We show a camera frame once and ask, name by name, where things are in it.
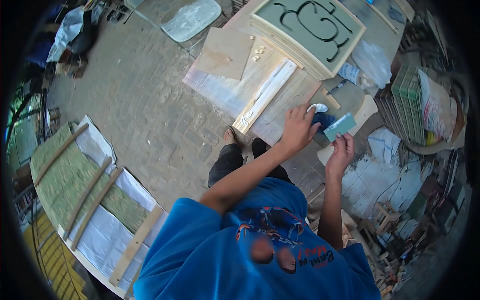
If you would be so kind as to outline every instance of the green plastic crate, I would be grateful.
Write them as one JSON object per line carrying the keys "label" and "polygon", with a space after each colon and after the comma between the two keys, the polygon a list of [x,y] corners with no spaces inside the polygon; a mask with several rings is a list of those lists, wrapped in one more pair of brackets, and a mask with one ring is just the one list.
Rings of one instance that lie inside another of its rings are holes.
{"label": "green plastic crate", "polygon": [[423,129],[419,69],[429,75],[426,68],[402,66],[392,84],[392,94],[408,138],[420,146],[425,146],[427,139]]}

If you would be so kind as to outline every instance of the man's right hand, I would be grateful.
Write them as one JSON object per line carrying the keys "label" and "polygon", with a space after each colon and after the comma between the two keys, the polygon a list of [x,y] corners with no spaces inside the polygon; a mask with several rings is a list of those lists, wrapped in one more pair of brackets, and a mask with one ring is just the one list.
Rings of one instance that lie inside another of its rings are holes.
{"label": "man's right hand", "polygon": [[321,126],[320,123],[312,125],[315,109],[307,113],[309,106],[310,104],[305,104],[287,111],[283,136],[277,144],[285,156],[284,161],[289,160],[305,148]]}
{"label": "man's right hand", "polygon": [[342,181],[345,170],[355,156],[353,136],[350,133],[345,133],[343,136],[337,133],[336,140],[330,145],[334,150],[325,166],[326,179]]}

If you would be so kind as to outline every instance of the blue t-shirt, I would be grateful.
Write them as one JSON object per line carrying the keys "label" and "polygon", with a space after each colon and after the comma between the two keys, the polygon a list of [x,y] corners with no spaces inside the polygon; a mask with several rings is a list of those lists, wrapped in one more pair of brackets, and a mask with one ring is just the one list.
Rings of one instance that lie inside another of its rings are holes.
{"label": "blue t-shirt", "polygon": [[181,198],[148,252],[137,299],[380,299],[361,244],[335,251],[305,223],[307,201],[275,178],[222,218]]}

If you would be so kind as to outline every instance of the table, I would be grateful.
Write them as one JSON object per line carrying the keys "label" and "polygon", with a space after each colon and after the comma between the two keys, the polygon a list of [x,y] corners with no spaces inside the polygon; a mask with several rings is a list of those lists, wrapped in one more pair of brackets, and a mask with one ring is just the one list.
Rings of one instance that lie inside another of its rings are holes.
{"label": "table", "polygon": [[[198,60],[193,63],[185,78],[183,78],[185,84],[235,119],[284,57],[265,43],[261,36],[249,25],[250,13],[263,1],[251,0],[224,26],[224,28],[230,30],[255,36],[252,51],[260,46],[266,48],[260,60],[257,62],[249,60],[247,62],[241,81],[197,71],[195,66]],[[377,2],[375,3],[377,9],[397,28],[399,35],[396,35],[362,0],[345,0],[342,3],[367,27],[363,39],[368,43],[382,47],[391,63],[400,44],[405,25],[388,17],[388,2],[386,0]],[[351,58],[347,61],[354,64]],[[274,145],[283,133],[284,115],[288,109],[309,102],[322,84],[325,88],[331,89],[340,81],[341,78],[337,76],[324,82],[318,82],[305,70],[297,69],[249,131],[263,139],[267,144]],[[375,95],[377,91],[378,89],[371,89],[368,93]],[[364,92],[358,86],[348,84],[335,93],[335,98],[342,106],[342,111],[351,111],[355,115],[362,105]]]}

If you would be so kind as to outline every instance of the black curved design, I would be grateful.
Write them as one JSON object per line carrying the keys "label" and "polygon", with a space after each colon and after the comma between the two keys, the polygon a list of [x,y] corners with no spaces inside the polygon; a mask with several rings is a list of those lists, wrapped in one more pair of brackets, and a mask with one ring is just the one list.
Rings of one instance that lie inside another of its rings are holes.
{"label": "black curved design", "polygon": [[331,37],[328,37],[328,38],[322,38],[320,36],[317,36],[316,34],[314,34],[310,29],[307,28],[307,26],[305,26],[301,19],[300,19],[300,12],[309,4],[311,4],[313,6],[313,12],[315,14],[318,13],[317,11],[317,6],[323,8],[326,12],[328,12],[329,15],[331,15],[333,18],[335,18],[335,20],[337,20],[351,35],[353,34],[353,32],[345,25],[343,24],[342,21],[340,21],[335,15],[334,15],[334,12],[336,10],[336,6],[329,2],[330,5],[333,7],[331,11],[329,11],[327,8],[325,8],[323,5],[321,5],[320,3],[316,2],[316,1],[306,1],[304,2],[299,8],[298,10],[296,11],[293,11],[293,10],[287,10],[286,6],[283,5],[282,3],[274,3],[274,5],[276,6],[281,6],[283,8],[283,13],[282,15],[280,16],[280,24],[282,24],[283,27],[285,27],[287,30],[289,31],[293,31],[289,26],[287,26],[286,24],[284,24],[284,18],[286,15],[288,15],[289,13],[294,13],[296,16],[297,16],[297,20],[299,21],[299,23],[303,26],[303,28],[305,28],[312,36],[316,37],[317,39],[321,40],[322,42],[334,42],[335,45],[336,45],[336,53],[335,55],[330,58],[330,59],[327,59],[327,62],[333,62],[335,60],[335,58],[337,57],[337,55],[339,54],[340,52],[340,48],[342,48],[346,43],[348,43],[348,41],[350,41],[349,38],[347,38],[345,41],[343,41],[342,43],[337,43],[337,41],[335,41],[335,39],[337,38],[338,36],[338,33],[339,33],[339,30],[338,30],[338,26],[335,24],[335,22],[333,22],[332,20],[330,20],[329,18],[321,18],[320,19],[320,22],[330,22],[331,24],[333,24],[333,26],[335,26],[335,33],[331,36]]}

